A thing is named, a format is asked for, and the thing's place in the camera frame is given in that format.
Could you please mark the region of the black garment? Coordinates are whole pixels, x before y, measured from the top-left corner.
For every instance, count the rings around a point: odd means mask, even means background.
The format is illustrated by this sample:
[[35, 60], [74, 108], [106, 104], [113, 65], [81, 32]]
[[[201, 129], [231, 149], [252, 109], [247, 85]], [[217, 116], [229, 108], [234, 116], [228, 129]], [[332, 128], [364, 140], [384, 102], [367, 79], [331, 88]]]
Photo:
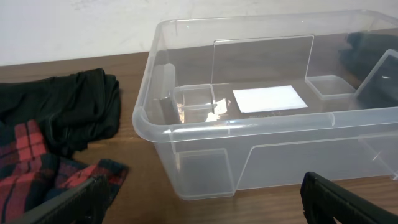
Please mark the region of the black garment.
[[119, 81], [102, 68], [1, 84], [1, 131], [34, 120], [49, 149], [60, 156], [113, 137], [120, 114]]

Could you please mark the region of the red plaid flannel garment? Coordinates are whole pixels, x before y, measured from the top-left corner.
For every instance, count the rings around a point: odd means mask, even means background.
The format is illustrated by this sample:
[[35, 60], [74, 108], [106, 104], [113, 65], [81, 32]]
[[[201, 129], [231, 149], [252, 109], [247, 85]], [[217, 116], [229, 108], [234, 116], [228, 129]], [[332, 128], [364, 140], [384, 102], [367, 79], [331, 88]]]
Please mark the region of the red plaid flannel garment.
[[47, 148], [34, 120], [1, 127], [1, 223], [21, 217], [90, 177], [104, 176], [109, 201], [117, 196], [128, 166], [110, 159], [93, 165], [60, 157]]

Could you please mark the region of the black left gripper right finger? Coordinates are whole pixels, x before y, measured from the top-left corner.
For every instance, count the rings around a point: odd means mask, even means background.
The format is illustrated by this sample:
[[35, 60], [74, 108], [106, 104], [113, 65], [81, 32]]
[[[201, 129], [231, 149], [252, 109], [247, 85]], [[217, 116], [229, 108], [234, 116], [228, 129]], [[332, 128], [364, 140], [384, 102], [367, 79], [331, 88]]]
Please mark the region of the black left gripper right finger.
[[300, 188], [308, 224], [397, 224], [397, 215], [357, 196], [315, 172], [307, 172]]

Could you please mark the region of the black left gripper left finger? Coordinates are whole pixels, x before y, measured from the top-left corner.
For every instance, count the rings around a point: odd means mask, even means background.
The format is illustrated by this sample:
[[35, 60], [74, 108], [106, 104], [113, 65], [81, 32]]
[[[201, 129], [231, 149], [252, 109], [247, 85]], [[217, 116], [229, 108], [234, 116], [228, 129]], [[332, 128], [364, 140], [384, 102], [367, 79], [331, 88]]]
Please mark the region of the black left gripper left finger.
[[111, 189], [105, 176], [90, 177], [70, 189], [53, 189], [52, 178], [12, 184], [7, 195], [8, 223], [101, 223]]

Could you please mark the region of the clear plastic storage container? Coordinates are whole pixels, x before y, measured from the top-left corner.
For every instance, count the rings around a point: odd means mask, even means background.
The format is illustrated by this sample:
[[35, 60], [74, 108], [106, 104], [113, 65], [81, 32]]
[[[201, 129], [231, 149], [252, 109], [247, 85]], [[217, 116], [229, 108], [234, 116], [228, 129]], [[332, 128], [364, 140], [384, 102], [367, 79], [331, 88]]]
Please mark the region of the clear plastic storage container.
[[[242, 113], [291, 85], [307, 108]], [[178, 19], [155, 30], [132, 124], [184, 200], [397, 178], [397, 19], [376, 11]]]

